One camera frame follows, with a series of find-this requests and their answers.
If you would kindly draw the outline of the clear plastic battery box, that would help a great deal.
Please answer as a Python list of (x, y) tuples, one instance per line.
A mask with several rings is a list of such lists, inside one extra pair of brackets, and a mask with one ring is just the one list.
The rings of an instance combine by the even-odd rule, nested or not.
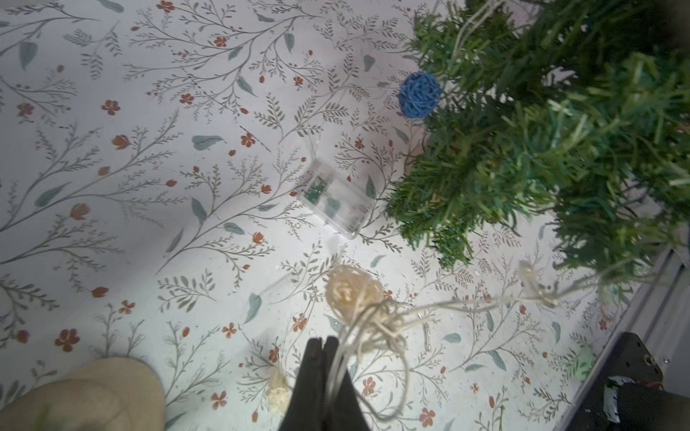
[(327, 226), (349, 240), (355, 239), (375, 206), (374, 199), (319, 160), (310, 164), (305, 179), (299, 200)]

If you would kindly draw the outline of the green christmas tree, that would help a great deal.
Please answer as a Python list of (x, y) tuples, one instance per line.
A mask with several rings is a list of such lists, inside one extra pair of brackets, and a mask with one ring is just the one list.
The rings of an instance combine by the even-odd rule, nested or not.
[(165, 420), (158, 375), (127, 357), (98, 359), (1, 410), (3, 430), (163, 430)]
[(411, 50), (442, 95), (386, 212), (446, 269), (486, 224), (548, 213), (558, 269), (642, 281), (689, 220), (688, 2), (534, 7), (525, 24), (502, 1), (415, 18)]

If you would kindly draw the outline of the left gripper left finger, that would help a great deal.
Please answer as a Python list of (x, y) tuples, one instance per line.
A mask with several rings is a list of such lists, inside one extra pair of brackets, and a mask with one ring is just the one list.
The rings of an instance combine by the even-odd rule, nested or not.
[(289, 407), (279, 431), (318, 431), (323, 427), (325, 363), (323, 341), (309, 339), (298, 370)]

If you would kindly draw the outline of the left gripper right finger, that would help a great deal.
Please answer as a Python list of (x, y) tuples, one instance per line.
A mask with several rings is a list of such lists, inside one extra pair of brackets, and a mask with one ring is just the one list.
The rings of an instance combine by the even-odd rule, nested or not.
[[(323, 377), (328, 377), (332, 369), (339, 341), (335, 337), (328, 337), (323, 345)], [(341, 382), (339, 393), (331, 404), (326, 402), (326, 391), (323, 393), (323, 430), (330, 431), (369, 431), (369, 426), (362, 414), (357, 393), (346, 372)]]

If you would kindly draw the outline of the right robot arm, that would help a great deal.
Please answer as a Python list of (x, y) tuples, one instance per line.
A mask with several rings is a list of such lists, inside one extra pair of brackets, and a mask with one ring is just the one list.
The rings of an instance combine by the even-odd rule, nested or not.
[(621, 334), (596, 366), (564, 430), (688, 430), (689, 399), (666, 390), (643, 341)]

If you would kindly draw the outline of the blue rattan ball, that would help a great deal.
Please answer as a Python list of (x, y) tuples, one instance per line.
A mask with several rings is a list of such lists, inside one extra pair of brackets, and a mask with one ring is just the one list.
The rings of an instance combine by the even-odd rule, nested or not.
[(441, 86), (434, 75), (422, 71), (415, 72), (400, 86), (400, 113), (408, 119), (425, 119), (438, 107), (441, 95)]

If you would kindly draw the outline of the beige rattan ball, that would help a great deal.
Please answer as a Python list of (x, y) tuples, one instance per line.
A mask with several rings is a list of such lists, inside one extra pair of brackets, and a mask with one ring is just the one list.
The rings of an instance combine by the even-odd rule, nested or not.
[(338, 265), (329, 273), (325, 300), (343, 323), (351, 325), (366, 307), (384, 300), (383, 286), (358, 267)]
[(284, 373), (280, 368), (273, 368), (266, 388), (269, 412), (274, 415), (284, 415), (289, 408), (291, 397), (292, 390)]

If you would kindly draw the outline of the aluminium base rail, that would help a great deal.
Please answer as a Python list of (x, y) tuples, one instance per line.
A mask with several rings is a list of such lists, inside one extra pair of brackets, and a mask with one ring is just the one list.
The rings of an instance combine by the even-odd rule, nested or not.
[[(616, 326), (613, 340), (597, 360), (593, 372), (625, 332), (631, 332), (643, 341), (661, 367), (666, 390), (689, 399), (688, 247), (668, 247), (659, 254), (652, 278), (634, 295), (621, 323)], [(573, 405), (559, 421), (557, 429), (564, 430), (562, 425), (570, 416), (584, 386), (578, 390)]]

